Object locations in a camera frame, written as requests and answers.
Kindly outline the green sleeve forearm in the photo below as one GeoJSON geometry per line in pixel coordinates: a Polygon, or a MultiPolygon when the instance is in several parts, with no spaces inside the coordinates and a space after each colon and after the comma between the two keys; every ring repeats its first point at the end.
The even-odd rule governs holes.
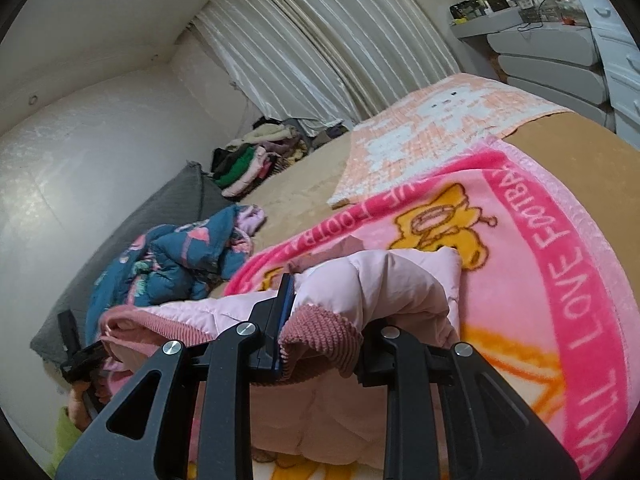
{"type": "Polygon", "coordinates": [[[75,445],[81,435],[82,431],[78,429],[70,419],[68,408],[61,408],[55,427],[54,450],[49,465],[44,468],[44,471],[51,479],[54,478],[62,459],[75,445]]]}

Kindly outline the person's left hand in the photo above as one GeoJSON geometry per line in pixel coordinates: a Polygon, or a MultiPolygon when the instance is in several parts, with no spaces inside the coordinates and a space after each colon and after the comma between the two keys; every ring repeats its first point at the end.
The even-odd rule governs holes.
{"type": "Polygon", "coordinates": [[[105,377],[99,377],[94,382],[73,383],[68,396],[67,414],[72,424],[81,432],[84,432],[92,421],[85,402],[85,393],[89,389],[93,389],[99,404],[106,405],[111,400],[105,377]]]}

